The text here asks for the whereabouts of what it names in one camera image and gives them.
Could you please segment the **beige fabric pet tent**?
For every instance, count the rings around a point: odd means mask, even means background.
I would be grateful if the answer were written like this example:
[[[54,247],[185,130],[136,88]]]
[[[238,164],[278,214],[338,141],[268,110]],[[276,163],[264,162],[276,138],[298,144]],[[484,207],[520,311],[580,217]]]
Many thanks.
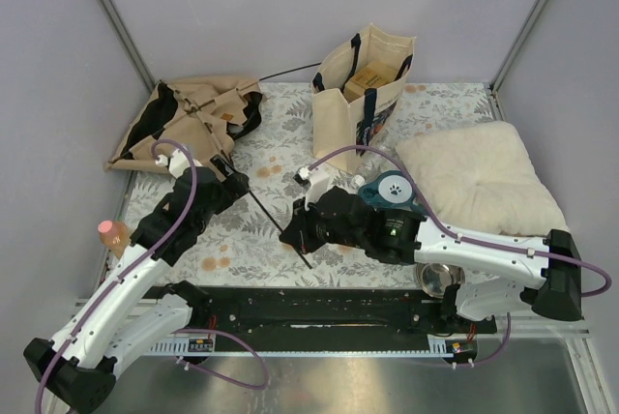
[[[235,141],[262,121],[264,95],[256,78],[210,75],[160,81],[122,137],[105,168],[165,173],[156,164],[175,148],[186,146],[192,156],[209,166],[215,156],[229,157]]]

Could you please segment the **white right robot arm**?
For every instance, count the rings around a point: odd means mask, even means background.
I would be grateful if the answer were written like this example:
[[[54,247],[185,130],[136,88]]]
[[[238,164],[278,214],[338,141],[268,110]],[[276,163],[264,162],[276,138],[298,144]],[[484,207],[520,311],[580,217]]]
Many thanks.
[[[454,333],[474,321],[526,309],[556,321],[582,317],[577,250],[566,231],[509,237],[439,227],[424,215],[376,209],[357,194],[331,188],[314,203],[294,202],[280,241],[301,253],[336,244],[385,264],[447,264],[491,274],[491,281],[447,287],[440,320]]]

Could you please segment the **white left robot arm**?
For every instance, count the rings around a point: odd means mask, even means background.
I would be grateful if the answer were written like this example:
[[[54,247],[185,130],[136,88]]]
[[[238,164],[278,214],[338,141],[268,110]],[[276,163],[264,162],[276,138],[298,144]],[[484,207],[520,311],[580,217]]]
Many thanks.
[[[188,281],[169,286],[162,301],[127,323],[154,282],[197,242],[209,220],[248,193],[249,178],[225,160],[222,170],[188,165],[133,232],[116,269],[79,313],[51,339],[35,338],[23,355],[42,389],[75,413],[92,413],[117,379],[155,343],[181,329],[198,332],[212,321],[209,296]]]

